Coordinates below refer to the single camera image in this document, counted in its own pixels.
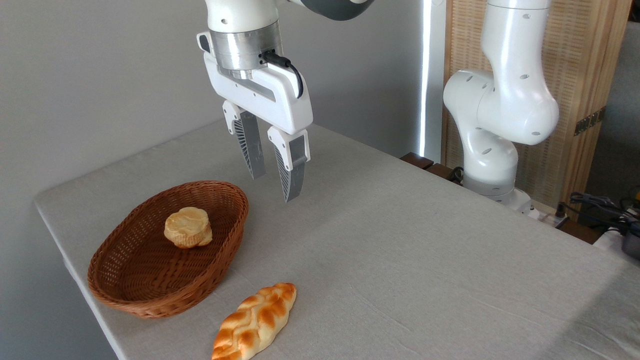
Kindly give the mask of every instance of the black cable bundle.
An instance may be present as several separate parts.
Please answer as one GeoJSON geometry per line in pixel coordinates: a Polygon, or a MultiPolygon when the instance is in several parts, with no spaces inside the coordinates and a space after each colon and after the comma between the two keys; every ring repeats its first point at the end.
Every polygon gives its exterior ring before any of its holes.
{"type": "Polygon", "coordinates": [[[576,214],[580,214],[589,220],[596,222],[595,227],[610,227],[607,231],[617,231],[622,235],[626,235],[631,232],[635,236],[640,236],[640,231],[638,231],[638,223],[640,222],[639,215],[626,210],[622,206],[617,206],[608,197],[573,192],[570,196],[569,202],[571,204],[584,204],[587,208],[584,209],[584,211],[580,211],[569,206],[565,202],[560,202],[558,204],[558,210],[571,210],[576,214]],[[593,210],[596,210],[596,214],[587,212],[593,210]]]}

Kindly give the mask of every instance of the bread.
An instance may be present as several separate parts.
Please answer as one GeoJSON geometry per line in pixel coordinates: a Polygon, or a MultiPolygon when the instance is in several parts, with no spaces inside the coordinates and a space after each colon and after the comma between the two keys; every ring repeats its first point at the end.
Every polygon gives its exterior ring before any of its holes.
{"type": "Polygon", "coordinates": [[[198,208],[182,208],[164,222],[164,236],[181,249],[204,246],[213,235],[207,212],[198,208]]]}
{"type": "Polygon", "coordinates": [[[246,298],[222,321],[211,360],[249,360],[263,351],[287,325],[294,301],[295,285],[284,282],[246,298]]]}

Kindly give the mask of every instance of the gray wall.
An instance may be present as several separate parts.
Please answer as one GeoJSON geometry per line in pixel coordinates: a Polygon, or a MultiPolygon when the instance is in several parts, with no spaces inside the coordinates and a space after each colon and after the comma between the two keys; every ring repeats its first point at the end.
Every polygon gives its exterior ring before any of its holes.
{"type": "Polygon", "coordinates": [[[640,185],[640,23],[629,22],[587,192],[618,202],[636,185],[640,185]]]}
{"type": "MultiPolygon", "coordinates": [[[[114,358],[33,198],[222,118],[195,43],[206,8],[3,0],[0,9],[0,359],[114,358]]],[[[285,53],[307,78],[318,124],[394,156],[416,151],[421,9],[378,0],[336,23],[283,8],[285,53]]]]}

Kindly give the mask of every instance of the metal hinge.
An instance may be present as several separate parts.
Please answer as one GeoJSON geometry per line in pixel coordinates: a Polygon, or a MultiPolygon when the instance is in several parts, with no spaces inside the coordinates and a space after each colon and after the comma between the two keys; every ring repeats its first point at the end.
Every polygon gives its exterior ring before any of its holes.
{"type": "Polygon", "coordinates": [[[581,133],[587,131],[587,129],[589,129],[590,127],[594,127],[597,123],[601,122],[602,118],[604,118],[604,111],[606,108],[606,106],[603,106],[602,109],[578,121],[578,123],[576,123],[575,125],[575,132],[573,133],[573,135],[578,136],[581,133]]]}

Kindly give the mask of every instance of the braided bread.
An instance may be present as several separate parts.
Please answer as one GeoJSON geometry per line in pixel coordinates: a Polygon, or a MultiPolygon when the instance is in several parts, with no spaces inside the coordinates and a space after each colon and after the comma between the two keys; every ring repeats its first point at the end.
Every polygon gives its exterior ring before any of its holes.
{"type": "Polygon", "coordinates": [[[268,347],[289,319],[296,287],[280,282],[246,298],[213,342],[211,360],[249,360],[268,347]]]}

